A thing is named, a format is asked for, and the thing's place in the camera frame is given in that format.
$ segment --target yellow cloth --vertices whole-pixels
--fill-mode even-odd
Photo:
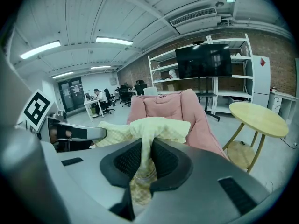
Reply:
[[[145,205],[151,199],[150,184],[157,180],[155,165],[150,157],[154,138],[185,143],[190,123],[163,117],[148,117],[121,126],[100,122],[99,127],[107,129],[107,137],[94,140],[98,147],[142,138],[141,163],[130,183],[130,189],[133,203]]]

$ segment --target brick wall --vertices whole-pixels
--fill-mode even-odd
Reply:
[[[295,58],[299,57],[298,51],[293,43],[289,40],[275,34],[244,29],[226,29],[215,32],[204,33],[199,35],[187,36],[170,42],[156,50],[146,54],[145,56],[134,61],[117,73],[120,84],[127,82],[129,85],[134,85],[136,80],[144,80],[148,86],[152,86],[150,77],[150,68],[148,56],[154,57],[166,51],[176,49],[178,47],[192,44],[194,41],[206,40],[206,35],[211,35],[212,39],[222,38],[244,38],[244,33],[248,34],[254,55],[266,56],[270,59],[271,65],[271,86],[275,86],[278,91],[285,92],[290,95],[296,93],[296,67]],[[233,65],[233,74],[242,75],[242,66]],[[162,77],[167,77],[167,72],[162,72]],[[158,90],[167,90],[167,84],[172,82],[164,82],[156,84]],[[196,79],[181,80],[177,82],[180,89],[197,88],[198,81]],[[225,90],[242,90],[243,79],[219,78],[219,88]]]

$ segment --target ceiling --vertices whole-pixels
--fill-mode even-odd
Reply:
[[[216,7],[217,2],[223,6]],[[190,11],[215,7],[220,22],[174,28],[170,21]],[[111,65],[111,72],[161,44],[190,32],[241,26],[289,35],[270,0],[24,0],[12,41],[10,61],[22,77],[43,71],[48,76],[69,71],[89,74],[90,67]],[[97,36],[133,41],[132,46],[97,43]],[[61,47],[22,60],[20,55],[50,42]]]

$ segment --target air conditioner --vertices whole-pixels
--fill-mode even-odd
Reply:
[[[208,17],[200,20],[191,21],[189,23],[185,23],[183,25],[177,26],[176,30],[180,34],[186,34],[189,32],[194,32],[207,28],[215,28],[217,27],[217,23],[221,22],[220,16]]]
[[[170,21],[172,26],[177,27],[191,21],[204,19],[207,17],[215,17],[217,15],[216,8],[209,7],[194,12],[187,13]]]

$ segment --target round wooden table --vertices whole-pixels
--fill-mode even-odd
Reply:
[[[241,124],[231,139],[223,147],[223,150],[227,148],[228,158],[235,165],[247,169],[247,172],[249,173],[261,152],[265,136],[283,138],[288,134],[289,129],[286,122],[278,114],[260,105],[236,102],[232,103],[229,106],[229,109],[232,115],[241,121]],[[248,145],[243,141],[233,141],[244,125],[247,125],[256,131],[251,145]],[[252,147],[259,132],[262,134],[262,137],[257,152],[255,153]]]

